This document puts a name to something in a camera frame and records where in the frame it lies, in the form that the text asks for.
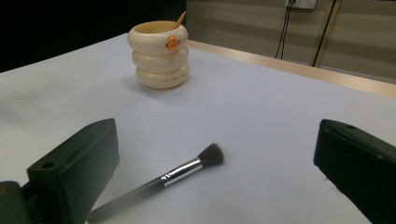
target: brush bristles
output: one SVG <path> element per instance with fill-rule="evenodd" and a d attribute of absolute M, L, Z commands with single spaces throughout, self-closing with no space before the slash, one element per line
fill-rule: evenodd
<path fill-rule="evenodd" d="M 202 151 L 198 155 L 198 159 L 201 161 L 204 167 L 222 164 L 224 160 L 221 149 L 215 143 L 211 144 L 204 151 Z"/>

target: makeup brush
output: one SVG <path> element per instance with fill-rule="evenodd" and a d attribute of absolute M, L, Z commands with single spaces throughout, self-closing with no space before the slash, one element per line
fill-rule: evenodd
<path fill-rule="evenodd" d="M 147 184 L 134 189 L 115 200 L 106 203 L 93 211 L 88 216 L 89 223 L 97 223 L 116 215 L 125 208 L 147 198 L 150 195 L 168 187 L 183 177 L 186 177 L 204 167 L 222 164 L 223 154 L 215 143 L 208 146 L 196 158 L 187 161 L 177 168 L 159 176 Z"/>
<path fill-rule="evenodd" d="M 184 16 L 186 16 L 186 11 L 184 11 L 181 16 L 178 18 L 177 22 L 175 23 L 175 25 L 172 27 L 172 30 L 176 30 L 176 28 L 181 24 L 181 22 L 184 19 Z"/>

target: ribbed cup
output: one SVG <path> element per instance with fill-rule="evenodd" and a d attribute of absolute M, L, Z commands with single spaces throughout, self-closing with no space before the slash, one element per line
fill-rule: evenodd
<path fill-rule="evenodd" d="M 150 21 L 136 25 L 128 33 L 136 76 L 149 88 L 172 88 L 189 75 L 188 33 L 183 25 L 172 30 L 174 24 Z"/>

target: screw hole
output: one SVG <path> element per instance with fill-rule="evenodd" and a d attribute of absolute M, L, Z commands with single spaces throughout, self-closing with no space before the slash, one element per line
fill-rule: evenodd
<path fill-rule="evenodd" d="M 49 169 L 49 168 L 52 168 L 53 166 L 54 166 L 53 162 L 46 162 L 46 163 L 44 163 L 44 165 L 41 166 L 41 168 Z"/>

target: beige wall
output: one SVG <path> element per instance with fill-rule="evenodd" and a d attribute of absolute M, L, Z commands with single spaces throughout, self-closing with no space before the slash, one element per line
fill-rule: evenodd
<path fill-rule="evenodd" d="M 294 9 L 283 59 L 310 64 L 329 0 L 314 10 Z M 188 0 L 189 38 L 275 57 L 285 2 Z M 396 2 L 342 0 L 319 67 L 396 82 Z"/>

